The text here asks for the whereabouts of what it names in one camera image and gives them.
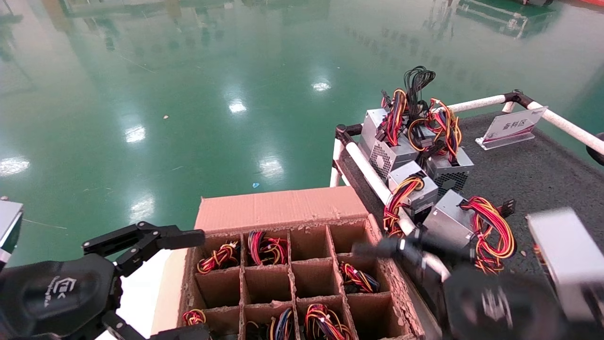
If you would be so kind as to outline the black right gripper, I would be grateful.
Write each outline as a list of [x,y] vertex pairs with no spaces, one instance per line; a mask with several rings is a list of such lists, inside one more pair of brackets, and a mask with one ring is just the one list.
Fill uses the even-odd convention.
[[454,340],[560,340],[567,331],[552,289],[531,276],[451,273],[446,262],[474,264],[466,246],[427,234],[354,243],[356,256],[393,258],[420,300]]

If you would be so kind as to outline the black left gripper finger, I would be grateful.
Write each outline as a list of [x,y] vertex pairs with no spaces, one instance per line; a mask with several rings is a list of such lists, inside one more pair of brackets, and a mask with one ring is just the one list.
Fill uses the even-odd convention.
[[119,276],[128,277],[160,250],[199,247],[204,245],[205,239],[205,232],[200,229],[183,231],[176,225],[155,226],[139,221],[85,241],[83,252],[101,257],[123,252],[115,260],[115,267]]

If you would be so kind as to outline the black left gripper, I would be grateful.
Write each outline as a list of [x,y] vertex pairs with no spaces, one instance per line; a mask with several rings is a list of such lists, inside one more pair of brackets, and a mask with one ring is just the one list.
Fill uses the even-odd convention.
[[[114,311],[123,293],[109,260],[85,255],[43,261],[1,273],[3,340],[94,340],[106,330],[117,340],[144,340]],[[209,340],[204,323],[160,331],[150,340]]]

